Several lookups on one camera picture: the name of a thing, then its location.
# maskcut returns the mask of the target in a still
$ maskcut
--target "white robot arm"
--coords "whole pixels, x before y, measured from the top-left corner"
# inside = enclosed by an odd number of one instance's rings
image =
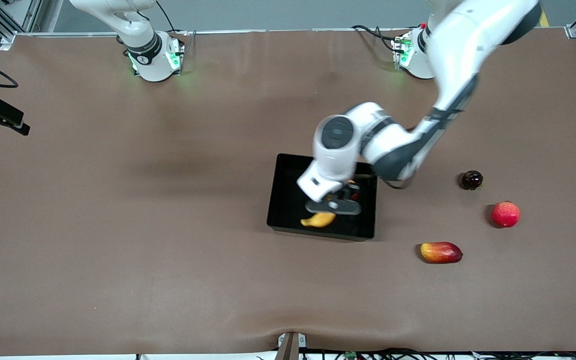
[[[111,27],[128,50],[137,73],[149,82],[161,82],[181,71],[184,49],[178,39],[155,31],[140,11],[156,0],[70,0],[72,5]]]
[[[471,98],[482,63],[514,32],[523,32],[522,23],[539,6],[538,0],[464,0],[452,9],[424,40],[439,96],[413,130],[407,131],[374,102],[325,118],[315,132],[314,160],[297,180],[312,200],[306,208],[357,213],[359,205],[350,200],[323,200],[348,184],[357,155],[383,180],[409,180]]]

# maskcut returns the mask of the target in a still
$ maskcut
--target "fake fruit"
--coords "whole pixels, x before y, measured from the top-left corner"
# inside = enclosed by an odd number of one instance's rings
[[[457,263],[462,259],[462,251],[454,243],[440,241],[421,244],[421,256],[433,264]]]
[[[521,219],[522,212],[514,203],[504,201],[494,205],[490,217],[492,221],[500,227],[512,228],[519,222],[519,219]]]
[[[477,170],[466,171],[461,176],[461,184],[469,191],[473,191],[482,186],[484,182],[484,175]]]
[[[301,225],[310,228],[324,228],[330,225],[336,218],[336,214],[332,212],[317,212],[310,218],[301,219]]]

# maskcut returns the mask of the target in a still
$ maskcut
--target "brown tablecloth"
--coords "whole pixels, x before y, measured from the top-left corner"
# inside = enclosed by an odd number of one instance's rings
[[[405,126],[432,81],[356,32],[198,35],[184,73],[134,77],[114,38],[19,36],[0,97],[0,355],[309,347],[576,350],[576,40],[500,48],[413,185],[380,185],[376,237],[278,233],[278,153],[311,154],[323,117],[376,101]],[[456,177],[476,169],[478,191]],[[523,218],[498,229],[489,205]],[[430,265],[416,244],[464,258]]]

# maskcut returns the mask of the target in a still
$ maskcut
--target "red apple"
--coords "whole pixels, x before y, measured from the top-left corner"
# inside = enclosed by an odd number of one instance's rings
[[[494,205],[492,221],[502,228],[512,228],[519,219],[522,217],[522,212],[519,207],[510,201],[500,202]]]
[[[423,243],[420,250],[423,259],[434,264],[457,263],[464,255],[457,245],[448,241]]]

